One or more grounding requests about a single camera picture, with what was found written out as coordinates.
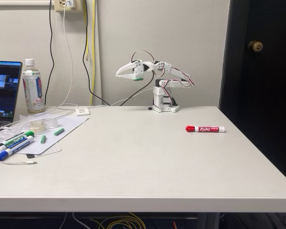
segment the plastic bag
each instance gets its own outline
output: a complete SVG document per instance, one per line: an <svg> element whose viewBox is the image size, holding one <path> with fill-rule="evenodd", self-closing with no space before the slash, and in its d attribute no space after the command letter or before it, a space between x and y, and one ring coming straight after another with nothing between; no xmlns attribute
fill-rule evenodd
<svg viewBox="0 0 286 229"><path fill-rule="evenodd" d="M17 134L20 134L25 125L32 119L31 115L25 117L20 115L20 120L13 122L6 127L0 128L0 143L9 139Z"/></svg>

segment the small white box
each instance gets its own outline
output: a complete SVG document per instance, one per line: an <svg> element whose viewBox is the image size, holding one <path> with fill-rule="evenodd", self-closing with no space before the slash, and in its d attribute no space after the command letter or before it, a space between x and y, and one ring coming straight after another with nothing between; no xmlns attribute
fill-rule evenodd
<svg viewBox="0 0 286 229"><path fill-rule="evenodd" d="M90 115L90 112L87 107L79 107L75 109L76 115L77 116L82 116L82 115Z"/></svg>

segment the white wall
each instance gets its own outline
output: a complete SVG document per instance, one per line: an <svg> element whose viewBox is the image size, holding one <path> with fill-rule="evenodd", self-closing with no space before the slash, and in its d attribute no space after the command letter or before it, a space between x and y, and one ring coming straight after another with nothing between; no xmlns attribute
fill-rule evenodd
<svg viewBox="0 0 286 229"><path fill-rule="evenodd" d="M103 98L114 103L146 84L151 77L149 74L143 82L114 77L135 50L145 49L156 60L169 62L193 77L193 88L173 90L178 104L218 105L228 10L229 0L98 0L102 87L97 68L95 92L100 94L102 89ZM71 68L62 14L54 11L51 14L56 65L48 104L54 105L61 103L69 90ZM83 15L68 14L66 25L75 67L73 89L67 102L88 104L90 93L82 64ZM44 88L51 70L49 38L47 7L0 7L0 60L35 58L43 74ZM146 60L148 56L138 54L137 58ZM150 105L152 99L149 91L127 104ZM18 105L25 106L22 85Z"/></svg>

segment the clear tape roll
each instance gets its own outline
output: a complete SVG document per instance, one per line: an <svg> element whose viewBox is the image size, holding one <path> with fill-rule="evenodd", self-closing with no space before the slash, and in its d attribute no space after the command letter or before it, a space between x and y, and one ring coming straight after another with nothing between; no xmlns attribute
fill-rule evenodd
<svg viewBox="0 0 286 229"><path fill-rule="evenodd" d="M44 118L28 122L26 129L33 131L35 134L41 134L56 127L58 127L58 121L55 118Z"/></svg>

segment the door knob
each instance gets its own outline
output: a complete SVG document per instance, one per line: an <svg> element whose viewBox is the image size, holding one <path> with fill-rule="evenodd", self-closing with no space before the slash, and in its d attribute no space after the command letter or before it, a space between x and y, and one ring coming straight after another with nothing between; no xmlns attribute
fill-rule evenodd
<svg viewBox="0 0 286 229"><path fill-rule="evenodd" d="M260 52L263 50L263 43L257 41L251 41L248 44L248 49L254 52Z"/></svg>

